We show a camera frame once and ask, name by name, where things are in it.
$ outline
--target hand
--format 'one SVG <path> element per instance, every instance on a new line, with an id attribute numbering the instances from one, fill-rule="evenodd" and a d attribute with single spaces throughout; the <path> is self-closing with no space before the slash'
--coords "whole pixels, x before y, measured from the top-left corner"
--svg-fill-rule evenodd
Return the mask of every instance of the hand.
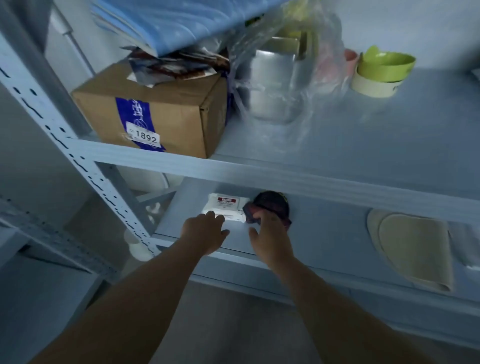
<path id="1" fill-rule="evenodd" d="M 260 218 L 260 234 L 250 228 L 248 235 L 253 250 L 272 270 L 285 260 L 293 258 L 293 249 L 280 218 L 273 212 L 261 210 L 253 215 Z"/>
<path id="2" fill-rule="evenodd" d="M 203 254 L 209 255 L 217 250 L 230 234 L 229 230 L 222 230 L 224 221 L 223 215 L 215 217 L 213 211 L 188 218 L 183 223 L 180 237 L 200 245 L 204 249 Z"/>

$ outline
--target green bowl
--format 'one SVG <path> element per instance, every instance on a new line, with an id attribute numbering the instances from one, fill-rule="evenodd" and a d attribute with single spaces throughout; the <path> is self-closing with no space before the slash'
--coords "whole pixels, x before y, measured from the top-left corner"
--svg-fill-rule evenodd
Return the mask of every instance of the green bowl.
<path id="1" fill-rule="evenodd" d="M 358 73 L 372 81 L 398 82 L 407 78 L 415 61 L 415 57 L 409 54 L 382 52 L 372 46 L 360 56 Z"/>

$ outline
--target red label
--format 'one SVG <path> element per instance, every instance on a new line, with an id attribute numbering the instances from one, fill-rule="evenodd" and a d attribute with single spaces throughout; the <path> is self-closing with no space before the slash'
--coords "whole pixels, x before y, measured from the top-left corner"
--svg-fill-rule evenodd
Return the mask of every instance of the red label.
<path id="1" fill-rule="evenodd" d="M 221 201 L 221 202 L 231 202 L 231 203 L 236 203 L 237 202 L 237 200 L 235 198 L 225 198 L 225 197 L 219 197 L 216 200 Z"/>

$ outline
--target brown cardboard box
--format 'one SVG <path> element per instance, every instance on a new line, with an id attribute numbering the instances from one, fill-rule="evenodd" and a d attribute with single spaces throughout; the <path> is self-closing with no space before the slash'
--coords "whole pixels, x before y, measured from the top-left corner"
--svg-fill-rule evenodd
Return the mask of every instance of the brown cardboard box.
<path id="1" fill-rule="evenodd" d="M 225 127 L 226 79 L 216 74 L 148 88 L 127 80 L 130 72 L 125 63 L 113 64 L 72 93 L 100 139 L 120 146 L 210 157 Z M 161 145 L 130 140 L 125 128 L 132 125 L 158 134 Z M 145 138 L 148 133 L 142 131 L 134 132 Z"/>

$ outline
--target right arm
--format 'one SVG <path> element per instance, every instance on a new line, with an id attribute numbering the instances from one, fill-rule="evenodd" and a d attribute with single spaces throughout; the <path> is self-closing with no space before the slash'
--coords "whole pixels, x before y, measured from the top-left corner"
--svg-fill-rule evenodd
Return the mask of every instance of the right arm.
<path id="1" fill-rule="evenodd" d="M 421 363 L 433 361 L 406 338 L 338 293 L 293 255 L 277 215 L 260 211 L 260 234 L 250 228 L 252 247 L 288 287 L 325 364 Z"/>

